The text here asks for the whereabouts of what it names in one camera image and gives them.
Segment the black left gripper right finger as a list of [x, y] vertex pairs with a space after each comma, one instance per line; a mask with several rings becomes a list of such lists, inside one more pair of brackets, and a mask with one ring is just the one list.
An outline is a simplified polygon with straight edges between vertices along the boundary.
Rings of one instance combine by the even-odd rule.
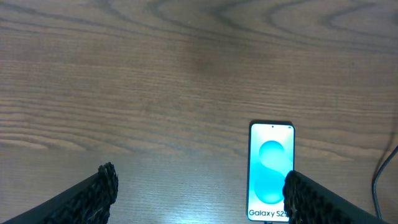
[[387, 224], [296, 170], [282, 189], [284, 211], [294, 224]]

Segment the blue screen Galaxy smartphone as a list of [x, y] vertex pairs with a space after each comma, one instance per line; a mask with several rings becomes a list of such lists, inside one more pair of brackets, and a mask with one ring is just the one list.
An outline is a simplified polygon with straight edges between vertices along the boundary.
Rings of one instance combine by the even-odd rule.
[[255, 119], [249, 123], [246, 216], [252, 222], [287, 223], [282, 188], [295, 167], [295, 128], [291, 121]]

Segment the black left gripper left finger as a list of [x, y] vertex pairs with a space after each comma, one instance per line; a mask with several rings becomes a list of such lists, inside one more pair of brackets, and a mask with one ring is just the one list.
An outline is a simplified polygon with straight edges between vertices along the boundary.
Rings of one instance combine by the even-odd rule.
[[119, 179], [110, 162], [98, 172], [4, 224], [107, 224]]

